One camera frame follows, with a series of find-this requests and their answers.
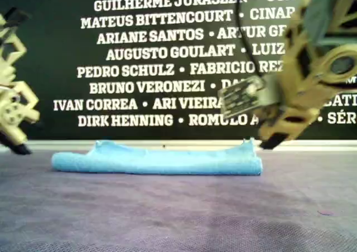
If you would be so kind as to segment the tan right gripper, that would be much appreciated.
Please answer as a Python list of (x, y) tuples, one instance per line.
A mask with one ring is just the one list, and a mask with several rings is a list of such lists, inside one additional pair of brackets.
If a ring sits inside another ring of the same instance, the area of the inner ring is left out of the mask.
[(258, 135), (262, 149), (275, 149), (284, 141), (296, 139), (320, 113), (315, 96), (290, 95), (278, 103), (276, 119), (259, 124)]

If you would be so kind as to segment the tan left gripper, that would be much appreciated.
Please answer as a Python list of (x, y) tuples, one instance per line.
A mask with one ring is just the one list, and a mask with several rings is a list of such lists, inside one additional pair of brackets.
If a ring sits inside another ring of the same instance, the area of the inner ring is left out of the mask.
[(17, 126), (23, 120), (29, 123), (39, 121), (39, 111), (35, 110), (38, 97), (24, 81), (1, 85), (1, 118), (8, 128), (8, 137), (0, 132), (1, 144), (15, 154), (31, 154), (26, 146), (27, 137)]

